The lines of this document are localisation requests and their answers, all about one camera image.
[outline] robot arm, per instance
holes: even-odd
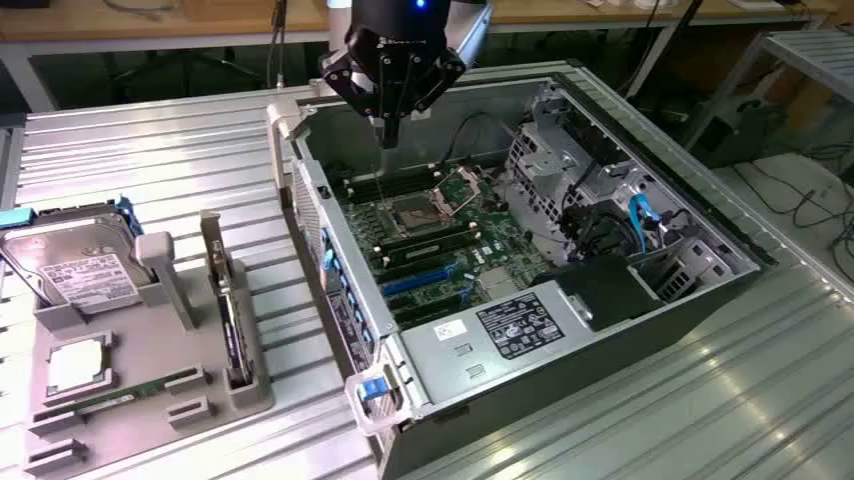
[[[400,119],[428,109],[471,66],[491,11],[489,0],[354,0],[344,44],[322,71],[382,148],[398,145]]]

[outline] motherboard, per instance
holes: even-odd
[[[509,211],[511,185],[498,177],[478,166],[428,166],[350,183],[339,196],[404,329],[527,288],[553,267]]]

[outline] hard drive label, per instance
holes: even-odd
[[[39,271],[76,307],[136,295],[136,286],[115,253],[47,265]]]

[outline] green circuit board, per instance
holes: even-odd
[[[469,239],[469,245],[424,260],[432,267],[424,271],[435,271],[436,267],[453,265],[450,278],[386,296],[395,320],[403,328],[411,328],[494,300],[490,291],[483,288],[485,283],[479,281],[481,275],[486,272],[491,272],[487,274],[491,278],[499,276],[509,280],[501,290],[506,292],[527,288],[534,277],[553,268],[526,239],[525,229],[513,218],[506,205],[502,208],[501,198],[495,195],[493,186],[483,178],[477,177],[479,192],[475,196],[469,183],[475,177],[471,173],[467,177],[469,180],[459,173],[450,173],[438,187],[447,207],[454,210],[459,208],[453,215],[439,212],[439,209],[432,210],[435,194],[430,190],[384,197],[383,200],[360,204],[342,202],[344,215],[362,252],[370,260],[380,290],[387,284],[382,281],[387,269],[375,252],[378,244],[438,232],[449,227],[469,226],[473,222],[478,225],[479,235]]]

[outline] metal shelf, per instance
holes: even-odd
[[[685,148],[690,149],[697,143],[762,53],[774,55],[854,103],[854,36],[835,29],[762,34],[751,42],[711,102],[691,122],[682,141]]]

